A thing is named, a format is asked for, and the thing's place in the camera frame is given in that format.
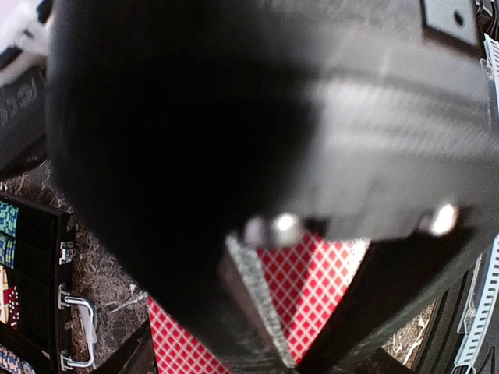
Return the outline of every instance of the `red and white checkered pattern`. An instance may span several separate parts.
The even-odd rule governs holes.
[[[299,362],[345,294],[367,242],[326,242],[305,235],[292,249],[258,250],[288,349]],[[189,332],[150,299],[150,324],[161,374],[228,374]]]

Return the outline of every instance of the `metal screw head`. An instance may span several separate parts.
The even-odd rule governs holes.
[[[279,214],[271,220],[251,218],[244,229],[244,242],[253,247],[283,248],[297,245],[305,234],[295,214]]]
[[[302,240],[305,228],[295,214],[283,213],[271,222],[271,236],[276,247],[289,247]]]
[[[433,236],[446,235],[452,231],[458,221],[459,210],[452,204],[441,206],[430,218],[428,232]]]

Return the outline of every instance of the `chrome handle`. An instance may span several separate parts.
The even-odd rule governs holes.
[[[90,314],[90,320],[95,326],[96,324],[96,314],[94,305],[86,300],[85,298],[77,298],[72,296],[69,292],[64,291],[64,285],[59,285],[58,290],[58,308],[63,310],[64,308],[70,308],[71,305],[81,305],[88,309]],[[65,351],[61,353],[61,369],[62,371],[73,370],[74,368],[88,368],[92,366],[95,362],[95,350],[94,344],[91,341],[87,341],[88,355],[90,358],[86,362],[75,361],[72,358],[66,356]]]

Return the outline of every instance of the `black case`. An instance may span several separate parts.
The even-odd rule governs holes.
[[[37,252],[37,263],[46,263],[48,271],[30,273],[29,264],[21,270],[7,270],[9,285],[17,286],[19,294],[18,330],[0,323],[0,345],[22,360],[29,362],[37,374],[60,373],[70,366],[84,367],[85,363],[71,360],[71,304],[93,306],[86,300],[73,298],[71,289],[71,259],[74,254],[75,230],[69,229],[68,213],[29,202],[3,192],[0,201],[19,207],[18,229],[25,235],[16,248]]]

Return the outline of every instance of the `marble surface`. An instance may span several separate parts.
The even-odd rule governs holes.
[[[45,162],[25,175],[0,182],[0,189],[73,213],[54,187],[50,174],[50,164]],[[73,216],[73,223],[76,225],[77,253],[73,260],[72,293],[88,298],[96,307],[96,366],[99,366],[148,318],[147,294],[122,270],[76,215]],[[86,360],[87,349],[76,309],[73,309],[73,346],[73,356]]]

